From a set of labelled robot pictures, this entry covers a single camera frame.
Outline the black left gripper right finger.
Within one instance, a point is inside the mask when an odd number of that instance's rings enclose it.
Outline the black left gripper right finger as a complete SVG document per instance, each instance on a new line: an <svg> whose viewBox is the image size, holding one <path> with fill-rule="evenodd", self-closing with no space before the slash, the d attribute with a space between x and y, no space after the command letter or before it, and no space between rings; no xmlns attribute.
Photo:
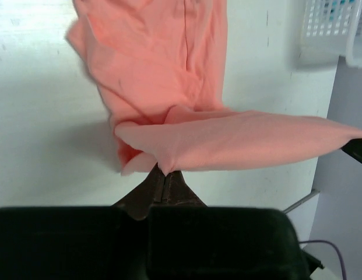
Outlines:
<svg viewBox="0 0 362 280"><path fill-rule="evenodd" d="M181 171L166 176L166 205L205 207L206 204L186 184Z"/></svg>

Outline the salmon orange t-shirt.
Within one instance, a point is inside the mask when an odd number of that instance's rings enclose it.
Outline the salmon orange t-shirt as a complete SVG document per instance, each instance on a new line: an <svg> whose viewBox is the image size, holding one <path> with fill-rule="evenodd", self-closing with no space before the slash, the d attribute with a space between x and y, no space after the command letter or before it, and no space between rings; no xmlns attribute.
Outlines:
<svg viewBox="0 0 362 280"><path fill-rule="evenodd" d="M110 112L124 174L245 170L362 139L321 117L236 112L222 102L226 1L75 1L67 38Z"/></svg>

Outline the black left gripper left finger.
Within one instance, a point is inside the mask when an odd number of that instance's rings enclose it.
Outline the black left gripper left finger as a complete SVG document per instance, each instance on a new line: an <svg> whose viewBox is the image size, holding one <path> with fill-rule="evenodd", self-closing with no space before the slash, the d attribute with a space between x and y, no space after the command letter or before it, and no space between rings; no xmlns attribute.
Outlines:
<svg viewBox="0 0 362 280"><path fill-rule="evenodd" d="M134 220L144 220L151 206L162 201L165 179L166 176L156 164L139 185L113 206L122 209Z"/></svg>

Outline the white plastic basket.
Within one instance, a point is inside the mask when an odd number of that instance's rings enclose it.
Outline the white plastic basket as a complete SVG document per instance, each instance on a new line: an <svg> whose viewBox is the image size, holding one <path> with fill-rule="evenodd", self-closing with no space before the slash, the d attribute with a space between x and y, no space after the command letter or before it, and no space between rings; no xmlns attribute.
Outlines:
<svg viewBox="0 0 362 280"><path fill-rule="evenodd" d="M301 42L362 68L362 0L306 1Z"/></svg>

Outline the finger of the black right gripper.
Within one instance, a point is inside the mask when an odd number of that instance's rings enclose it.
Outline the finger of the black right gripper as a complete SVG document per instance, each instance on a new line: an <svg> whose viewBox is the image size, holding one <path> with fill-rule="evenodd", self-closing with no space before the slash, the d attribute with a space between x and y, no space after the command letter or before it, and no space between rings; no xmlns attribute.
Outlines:
<svg viewBox="0 0 362 280"><path fill-rule="evenodd" d="M362 139L349 141L341 150L362 164Z"/></svg>

